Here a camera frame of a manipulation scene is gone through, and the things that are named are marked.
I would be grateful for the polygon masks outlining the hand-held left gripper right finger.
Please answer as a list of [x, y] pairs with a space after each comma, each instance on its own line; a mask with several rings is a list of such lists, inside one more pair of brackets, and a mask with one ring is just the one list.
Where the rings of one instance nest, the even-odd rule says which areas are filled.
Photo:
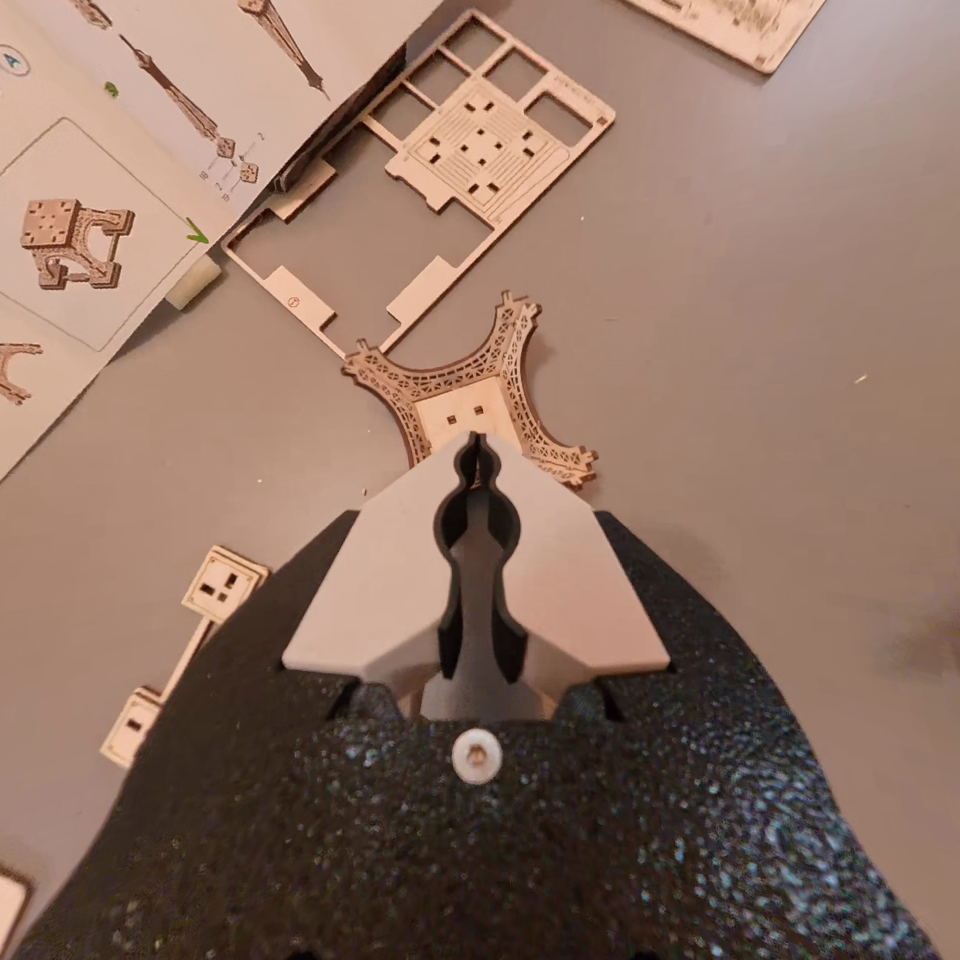
[[502, 549], [491, 645], [500, 673], [558, 704], [597, 678], [671, 663], [589, 504], [496, 435], [477, 436], [487, 528]]

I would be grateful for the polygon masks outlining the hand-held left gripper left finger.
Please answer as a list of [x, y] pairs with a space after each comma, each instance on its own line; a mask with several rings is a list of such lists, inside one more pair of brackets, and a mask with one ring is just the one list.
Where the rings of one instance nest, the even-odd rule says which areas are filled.
[[286, 669], [397, 699], [453, 677], [464, 617], [451, 548], [468, 526], [478, 444], [475, 432], [455, 436], [363, 506], [282, 654]]

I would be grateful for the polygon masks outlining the square wooden plate with holes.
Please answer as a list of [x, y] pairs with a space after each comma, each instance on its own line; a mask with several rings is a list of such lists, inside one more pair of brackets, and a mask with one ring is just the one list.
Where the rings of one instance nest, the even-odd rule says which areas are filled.
[[492, 434], [522, 452], [504, 382], [497, 376], [474, 380], [414, 402], [414, 413], [427, 442], [427, 455], [458, 434]]

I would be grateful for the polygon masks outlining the wooden tower arch piece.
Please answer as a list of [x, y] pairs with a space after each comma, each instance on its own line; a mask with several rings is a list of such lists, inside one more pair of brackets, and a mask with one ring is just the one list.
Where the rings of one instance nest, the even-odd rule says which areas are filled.
[[596, 476], [598, 454], [554, 438], [528, 394], [525, 363], [541, 313], [542, 307], [528, 296], [515, 297], [504, 291], [485, 341], [461, 359], [445, 366], [411, 368], [360, 340], [357, 350], [345, 358], [342, 373], [389, 408], [402, 434], [410, 468], [438, 451], [427, 455], [426, 437], [413, 409], [415, 402], [474, 380], [501, 378], [521, 440], [520, 453], [560, 484], [581, 491]]

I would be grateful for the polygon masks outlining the cut-out wooden parts sheet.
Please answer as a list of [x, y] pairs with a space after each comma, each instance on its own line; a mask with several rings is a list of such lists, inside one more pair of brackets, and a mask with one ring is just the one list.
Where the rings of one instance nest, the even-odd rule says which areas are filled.
[[348, 120], [297, 158], [283, 181], [222, 241], [224, 253], [333, 354], [340, 311], [289, 266], [263, 273], [244, 256], [269, 222], [294, 223], [335, 181], [355, 139], [390, 151], [385, 175], [439, 218], [462, 210], [486, 230], [458, 262], [436, 255], [385, 307], [384, 353], [412, 331], [616, 123], [617, 112], [478, 8], [467, 8], [407, 61], [396, 52]]

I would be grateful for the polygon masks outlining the small white block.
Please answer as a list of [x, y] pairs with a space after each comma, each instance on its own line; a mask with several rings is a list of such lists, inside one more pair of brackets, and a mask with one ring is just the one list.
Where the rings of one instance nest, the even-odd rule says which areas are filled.
[[208, 254], [201, 256], [164, 296], [178, 311], [184, 311], [200, 294], [222, 275], [222, 267]]

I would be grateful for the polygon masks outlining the paper assembly instruction sheet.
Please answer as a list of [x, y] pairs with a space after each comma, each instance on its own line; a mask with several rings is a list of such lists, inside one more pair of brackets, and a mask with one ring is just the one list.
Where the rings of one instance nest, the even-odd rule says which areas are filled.
[[2, 477], [440, 5], [1, 3]]

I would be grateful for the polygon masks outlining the pale board with dark rim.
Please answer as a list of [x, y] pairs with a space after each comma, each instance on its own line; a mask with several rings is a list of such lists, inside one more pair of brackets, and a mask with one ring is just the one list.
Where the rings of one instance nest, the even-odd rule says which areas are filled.
[[34, 891], [34, 883], [28, 876], [1, 865], [1, 958], [12, 942]]

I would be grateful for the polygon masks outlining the engraved wooden parts sheet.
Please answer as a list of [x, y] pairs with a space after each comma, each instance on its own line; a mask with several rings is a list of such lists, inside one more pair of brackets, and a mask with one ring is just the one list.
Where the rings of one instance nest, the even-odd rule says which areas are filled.
[[771, 75], [824, 1], [630, 1], [630, 6]]

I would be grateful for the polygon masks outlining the wooden four-pad square frame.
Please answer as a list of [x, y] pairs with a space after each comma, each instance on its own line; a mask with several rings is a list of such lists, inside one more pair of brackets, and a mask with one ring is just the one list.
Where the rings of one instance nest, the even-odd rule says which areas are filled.
[[217, 630], [269, 579], [270, 574], [269, 567], [227, 547], [215, 545], [210, 548], [181, 601], [182, 606], [199, 617], [197, 629], [162, 690], [140, 686], [126, 699], [102, 742], [100, 754], [103, 757], [124, 771], [131, 769], [187, 667]]

